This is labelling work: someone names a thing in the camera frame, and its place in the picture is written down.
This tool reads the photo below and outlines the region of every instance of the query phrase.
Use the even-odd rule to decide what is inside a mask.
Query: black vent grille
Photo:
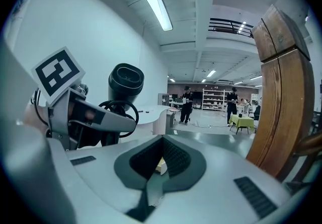
[[[95,157],[93,156],[87,156],[87,157],[83,157],[83,158],[79,158],[79,159],[74,159],[74,160],[70,160],[70,162],[73,164],[73,166],[75,165],[79,165],[79,164],[83,164],[86,162],[91,162],[96,160]]]
[[[259,218],[264,218],[277,209],[276,205],[248,177],[234,179],[234,182]]]

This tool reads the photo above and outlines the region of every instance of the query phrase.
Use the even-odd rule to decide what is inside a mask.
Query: person
[[[192,93],[190,92],[189,86],[185,87],[185,93],[183,94],[182,98],[183,98],[183,101],[186,101],[186,102],[184,102],[182,106],[179,124],[185,122],[185,125],[188,125],[188,120],[189,120],[189,116],[192,109],[192,103],[193,103],[193,96],[192,96]]]
[[[246,99],[245,101],[245,113],[247,113],[249,111],[249,107],[251,106],[250,102],[248,99]]]
[[[238,103],[238,95],[236,93],[237,89],[233,87],[231,93],[227,95],[227,126],[229,126],[230,115],[233,113],[237,114],[236,104]]]

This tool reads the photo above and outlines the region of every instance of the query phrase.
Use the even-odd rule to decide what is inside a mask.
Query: shelf
[[[222,107],[222,105],[220,105],[220,104],[210,104],[210,103],[204,103],[203,105],[211,105],[211,106]]]
[[[219,110],[219,111],[224,111],[222,109],[210,109],[210,110]]]
[[[223,91],[218,91],[218,90],[204,90],[205,92],[220,92],[223,93]]]
[[[218,97],[223,97],[224,95],[204,94],[203,96],[204,96],[204,97],[205,97],[205,96],[218,96]]]

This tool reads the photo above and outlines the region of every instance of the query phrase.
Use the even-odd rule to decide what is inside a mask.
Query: ceiling spotlight
[[[262,76],[259,76],[259,77],[254,77],[254,78],[250,78],[250,80],[255,80],[257,78],[261,78]]]
[[[207,75],[207,77],[211,77],[215,72],[216,72],[216,70],[212,70],[212,71]]]

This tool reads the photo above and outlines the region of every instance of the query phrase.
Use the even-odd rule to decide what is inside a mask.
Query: black camera
[[[111,72],[108,87],[108,98],[112,101],[127,101],[133,103],[143,88],[143,72],[130,64],[118,64]],[[125,111],[130,105],[123,105]]]

